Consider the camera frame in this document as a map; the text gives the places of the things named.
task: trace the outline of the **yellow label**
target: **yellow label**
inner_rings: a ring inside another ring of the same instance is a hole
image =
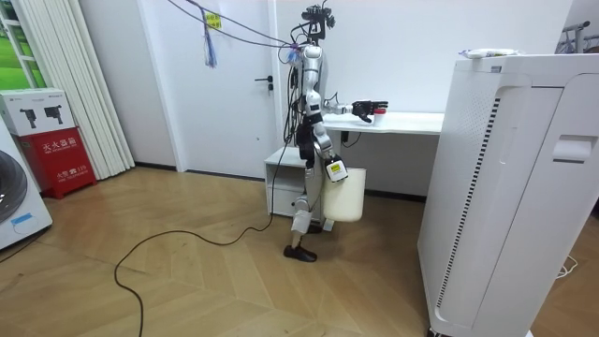
[[[206,23],[210,28],[223,28],[221,17],[218,14],[210,13],[209,11],[206,12]]]

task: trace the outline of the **white bucket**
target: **white bucket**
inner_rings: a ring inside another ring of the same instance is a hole
[[[348,168],[347,173],[349,176],[341,182],[326,179],[323,207],[328,220],[356,222],[362,218],[366,169]]]

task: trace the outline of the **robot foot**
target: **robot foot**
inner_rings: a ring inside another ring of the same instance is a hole
[[[322,233],[322,227],[319,225],[310,225],[308,227],[308,233],[307,234],[320,234]]]
[[[285,247],[283,255],[289,258],[295,258],[301,262],[316,262],[318,256],[315,253],[303,249],[301,246],[297,246],[295,249],[291,248],[290,245]]]

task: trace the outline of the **wooden floor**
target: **wooden floor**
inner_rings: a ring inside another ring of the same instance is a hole
[[[169,229],[228,241],[263,227],[262,183],[135,168],[62,201],[54,225],[0,265],[0,336],[137,336],[135,298],[112,280],[137,242]],[[216,247],[181,234],[142,245],[120,269],[144,299],[144,336],[422,337],[428,327],[416,253],[423,204],[367,198],[361,222],[311,235],[320,258],[282,257],[289,219]],[[11,250],[0,254],[6,256]],[[599,336],[599,223],[552,290],[535,337]]]

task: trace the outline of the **blue tassel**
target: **blue tassel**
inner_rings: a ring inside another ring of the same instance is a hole
[[[202,19],[206,22],[206,12],[204,8],[200,8],[202,12]],[[206,41],[206,48],[208,48],[208,52],[206,55],[206,66],[211,67],[212,69],[216,68],[218,64],[216,62],[216,51],[214,50],[214,45],[212,44],[212,37],[210,36],[210,27],[207,23],[204,23],[204,39]]]
[[[287,55],[287,62],[295,63],[299,60],[299,58],[300,58],[300,49],[298,48],[298,44],[294,43],[291,45],[291,48],[289,48],[289,54]]]

